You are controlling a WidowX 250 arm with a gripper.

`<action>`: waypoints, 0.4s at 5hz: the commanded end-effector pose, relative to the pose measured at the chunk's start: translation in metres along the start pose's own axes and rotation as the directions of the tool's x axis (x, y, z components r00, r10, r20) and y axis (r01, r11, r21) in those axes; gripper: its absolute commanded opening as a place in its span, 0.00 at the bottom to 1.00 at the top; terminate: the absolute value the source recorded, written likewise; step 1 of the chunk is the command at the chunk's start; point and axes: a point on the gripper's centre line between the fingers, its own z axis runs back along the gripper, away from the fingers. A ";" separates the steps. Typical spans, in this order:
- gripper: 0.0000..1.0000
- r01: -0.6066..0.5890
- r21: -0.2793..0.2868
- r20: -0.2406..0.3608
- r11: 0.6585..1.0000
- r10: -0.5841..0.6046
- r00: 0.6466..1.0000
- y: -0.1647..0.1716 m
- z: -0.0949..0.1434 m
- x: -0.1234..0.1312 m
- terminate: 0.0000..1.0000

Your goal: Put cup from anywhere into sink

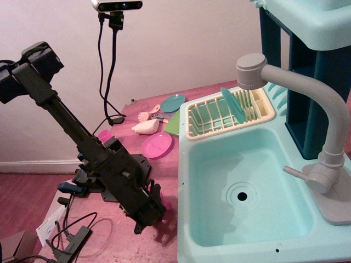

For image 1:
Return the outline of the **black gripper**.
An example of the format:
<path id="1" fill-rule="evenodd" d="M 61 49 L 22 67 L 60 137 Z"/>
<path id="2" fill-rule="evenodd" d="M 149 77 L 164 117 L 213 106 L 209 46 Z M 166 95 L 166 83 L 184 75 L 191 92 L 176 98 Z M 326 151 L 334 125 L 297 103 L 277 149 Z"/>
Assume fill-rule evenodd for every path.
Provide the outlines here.
<path id="1" fill-rule="evenodd" d="M 97 142 L 82 142 L 79 153 L 87 161 L 87 174 L 97 177 L 136 222 L 135 235 L 162 220 L 166 208 L 161 203 L 161 186 L 154 179 L 148 180 L 148 189 L 138 183 L 141 167 L 123 146 L 106 148 Z"/>

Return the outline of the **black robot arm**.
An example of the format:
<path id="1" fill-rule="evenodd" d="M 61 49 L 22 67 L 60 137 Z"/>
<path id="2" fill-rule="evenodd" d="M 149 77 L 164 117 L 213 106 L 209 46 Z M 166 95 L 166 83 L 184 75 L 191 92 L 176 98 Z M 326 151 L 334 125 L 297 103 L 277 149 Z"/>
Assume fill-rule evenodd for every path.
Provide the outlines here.
<path id="1" fill-rule="evenodd" d="M 160 185 L 149 179 L 151 165 L 143 155 L 130 154 L 115 137 L 101 142 L 71 113 L 50 85 L 63 67 L 46 42 L 24 50 L 17 62 L 2 60 L 1 102 L 29 95 L 37 106 L 48 111 L 75 142 L 81 161 L 78 172 L 85 175 L 87 187 L 95 182 L 101 185 L 135 221 L 134 233 L 140 234 L 161 221 L 166 212 Z"/>

